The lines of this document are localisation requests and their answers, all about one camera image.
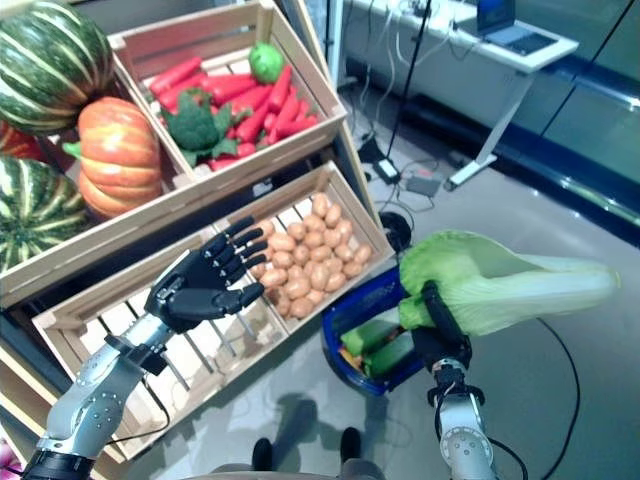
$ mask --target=green striped squash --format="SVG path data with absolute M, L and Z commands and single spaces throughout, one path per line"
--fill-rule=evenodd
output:
M 0 272 L 87 226 L 71 180 L 44 163 L 0 155 Z
M 19 130 L 72 128 L 112 77 L 107 38 L 73 7 L 37 1 L 0 23 L 0 117 Z

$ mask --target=robotic hand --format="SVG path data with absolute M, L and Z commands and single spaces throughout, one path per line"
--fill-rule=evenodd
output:
M 484 433 L 478 403 L 482 391 L 464 382 L 471 361 L 471 343 L 438 293 L 435 282 L 422 288 L 422 298 L 436 328 L 412 331 L 415 351 L 436 380 L 428 393 L 436 404 L 435 428 L 442 457 L 451 468 L 452 480 L 496 480 L 493 449 Z
M 167 363 L 167 341 L 203 320 L 240 311 L 258 299 L 264 287 L 254 283 L 230 290 L 247 269 L 266 260 L 262 230 L 245 218 L 202 248 L 186 251 L 156 280 L 145 313 L 121 336 L 83 365 L 71 388 L 56 402 L 47 430 L 23 477 L 30 480 L 85 480 L 122 420 L 124 404 L 144 375 L 158 375 Z

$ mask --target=orange pumpkin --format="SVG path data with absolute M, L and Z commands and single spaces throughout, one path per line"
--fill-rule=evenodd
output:
M 42 151 L 36 139 L 16 130 L 2 119 L 0 119 L 0 153 L 42 161 Z
M 162 194 L 158 140 L 134 104 L 103 97 L 82 110 L 78 132 L 64 149 L 81 159 L 78 190 L 97 213 L 112 218 Z

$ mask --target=blue basket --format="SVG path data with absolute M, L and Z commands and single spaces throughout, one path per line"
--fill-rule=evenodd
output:
M 417 354 L 411 354 L 400 365 L 380 379 L 372 380 L 349 365 L 339 349 L 340 336 L 382 312 L 396 307 L 406 293 L 400 283 L 398 267 L 369 280 L 348 293 L 322 314 L 324 354 L 334 372 L 346 383 L 373 395 L 392 391 L 423 368 Z

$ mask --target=person's foot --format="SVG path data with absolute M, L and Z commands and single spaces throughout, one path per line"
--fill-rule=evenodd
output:
M 340 439 L 340 460 L 342 463 L 351 458 L 360 458 L 360 432 L 353 427 L 342 432 Z
M 253 446 L 251 466 L 256 472 L 270 472 L 273 469 L 273 446 L 267 438 L 261 438 Z

